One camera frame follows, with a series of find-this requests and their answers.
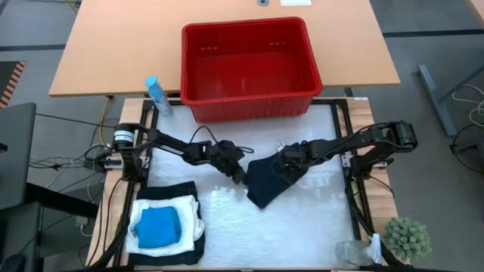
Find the blue bottle cap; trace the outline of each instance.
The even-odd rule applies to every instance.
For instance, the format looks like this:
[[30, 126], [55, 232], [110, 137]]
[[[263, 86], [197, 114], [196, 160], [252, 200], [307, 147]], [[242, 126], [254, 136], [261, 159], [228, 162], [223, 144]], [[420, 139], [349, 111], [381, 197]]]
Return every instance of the blue bottle cap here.
[[144, 81], [144, 85], [146, 88], [155, 86], [158, 83], [157, 76], [148, 76], [148, 78]]

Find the wooden table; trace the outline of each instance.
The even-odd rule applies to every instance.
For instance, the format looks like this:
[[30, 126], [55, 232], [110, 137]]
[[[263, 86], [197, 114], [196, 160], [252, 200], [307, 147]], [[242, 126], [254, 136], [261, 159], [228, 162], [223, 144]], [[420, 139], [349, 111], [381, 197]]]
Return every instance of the wooden table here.
[[484, 26], [484, 0], [467, 0], [470, 7], [473, 8], [476, 16], [480, 19]]
[[[121, 118], [119, 122], [139, 122], [141, 111], [142, 111], [142, 104], [144, 99], [126, 99], [123, 107], [123, 112], [121, 114]], [[374, 123], [373, 116], [371, 114], [370, 104], [368, 100], [365, 99], [358, 99], [358, 98], [348, 98], [348, 105], [349, 105], [349, 113], [351, 117], [353, 131], [356, 131], [363, 126], [370, 125]], [[147, 122], [145, 125], [150, 124], [151, 117], [148, 116]], [[342, 122], [341, 127], [344, 128], [343, 125], [343, 117], [340, 117]], [[102, 219], [102, 226], [99, 224], [99, 216], [101, 215], [98, 212], [98, 219], [96, 221], [96, 225], [94, 228], [94, 233], [92, 236], [91, 246], [89, 248], [88, 253], [88, 260], [91, 258], [98, 241], [98, 234], [99, 234], [99, 227], [101, 227], [101, 238], [100, 238], [100, 245], [104, 242], [104, 231], [106, 229], [106, 218], [107, 218], [107, 199], [111, 192], [113, 191], [114, 184], [121, 178], [122, 171], [121, 170], [113, 170], [107, 174], [106, 182], [104, 185], [104, 193], [103, 193], [103, 205], [100, 209], [103, 209], [103, 219]], [[377, 170], [374, 169], [371, 173], [375, 178], [380, 179], [381, 181], [385, 182], [389, 185], [388, 174], [386, 170]], [[365, 188], [368, 195], [368, 202], [371, 210], [371, 216], [373, 219], [375, 230], [378, 233], [382, 233], [384, 231], [384, 224], [392, 217], [397, 217], [397, 211], [395, 207], [395, 202], [393, 200], [392, 194], [385, 188], [383, 185], [378, 184], [375, 181], [368, 180], [365, 182]], [[124, 199], [126, 196], [126, 189], [127, 183], [122, 182], [118, 184], [116, 190], [113, 192], [113, 197], [111, 200], [110, 205], [110, 217], [109, 217], [109, 227], [107, 230], [107, 246], [110, 244], [114, 237], [114, 233], [116, 231], [116, 225], [119, 221], [121, 213], [123, 212], [123, 204]], [[361, 229], [361, 234], [366, 239], [365, 232]], [[102, 253], [102, 246], [96, 251], [96, 254], [93, 258], [94, 263]], [[121, 264], [127, 264], [128, 262], [128, 254], [123, 254], [121, 258]]]
[[145, 94], [157, 75], [180, 89], [182, 28], [189, 23], [297, 16], [306, 22], [325, 87], [399, 84], [368, 0], [313, 1], [283, 7], [271, 0], [85, 0], [49, 94]]

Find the red plastic bin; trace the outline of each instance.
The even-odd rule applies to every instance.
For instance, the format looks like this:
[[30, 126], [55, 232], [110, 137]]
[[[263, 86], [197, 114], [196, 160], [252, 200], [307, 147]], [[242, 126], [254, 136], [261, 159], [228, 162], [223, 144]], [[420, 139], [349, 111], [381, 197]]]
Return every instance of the red plastic bin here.
[[197, 122], [297, 116], [323, 89], [301, 18], [194, 23], [182, 34], [181, 101]]

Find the folded cloth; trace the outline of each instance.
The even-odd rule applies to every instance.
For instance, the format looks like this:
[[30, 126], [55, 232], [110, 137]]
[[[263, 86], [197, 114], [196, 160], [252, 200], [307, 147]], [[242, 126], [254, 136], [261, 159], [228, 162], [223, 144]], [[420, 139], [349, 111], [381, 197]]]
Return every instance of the folded cloth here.
[[[149, 208], [175, 208], [181, 225], [181, 237], [178, 243], [155, 249], [143, 249], [138, 246], [139, 238], [134, 231], [135, 225], [141, 220], [141, 214]], [[165, 200], [138, 199], [133, 202], [131, 219], [126, 234], [126, 251], [151, 257], [170, 256], [194, 250], [194, 241], [203, 233], [203, 222], [197, 217], [198, 202], [194, 196], [180, 196]]]
[[141, 213], [141, 220], [135, 225], [138, 248], [155, 249], [178, 243], [182, 236], [180, 218], [173, 207], [148, 208]]
[[[193, 181], [184, 182], [167, 187], [145, 187], [138, 191], [137, 199], [172, 199], [178, 196], [193, 196], [196, 201], [197, 188]], [[201, 219], [200, 204], [197, 211], [198, 218]], [[128, 265], [150, 265], [150, 266], [164, 266], [176, 264], [196, 264], [202, 257], [205, 249], [205, 234], [194, 242], [195, 249], [193, 251], [183, 252], [177, 255], [151, 257], [142, 254], [129, 254]]]

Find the white work surface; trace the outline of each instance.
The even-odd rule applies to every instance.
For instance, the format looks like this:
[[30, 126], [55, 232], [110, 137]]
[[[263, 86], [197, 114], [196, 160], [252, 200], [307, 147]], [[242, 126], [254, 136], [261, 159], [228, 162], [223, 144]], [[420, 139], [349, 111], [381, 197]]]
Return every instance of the white work surface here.
[[[159, 116], [157, 128], [188, 142], [200, 124], [186, 106], [174, 106], [173, 113]], [[273, 155], [279, 141], [289, 145], [336, 137], [328, 105], [311, 105], [307, 114], [298, 117], [205, 125], [218, 141], [230, 140], [255, 150], [239, 161], [245, 171], [249, 161]], [[212, 138], [204, 128], [194, 139], [207, 140]], [[148, 186], [186, 181], [197, 185], [206, 234], [205, 254], [191, 267], [349, 266], [334, 251], [338, 242], [353, 240], [338, 156], [311, 167], [295, 185], [260, 210], [247, 199], [247, 188], [242, 183], [234, 184], [211, 165], [192, 166], [176, 155], [154, 149]]]

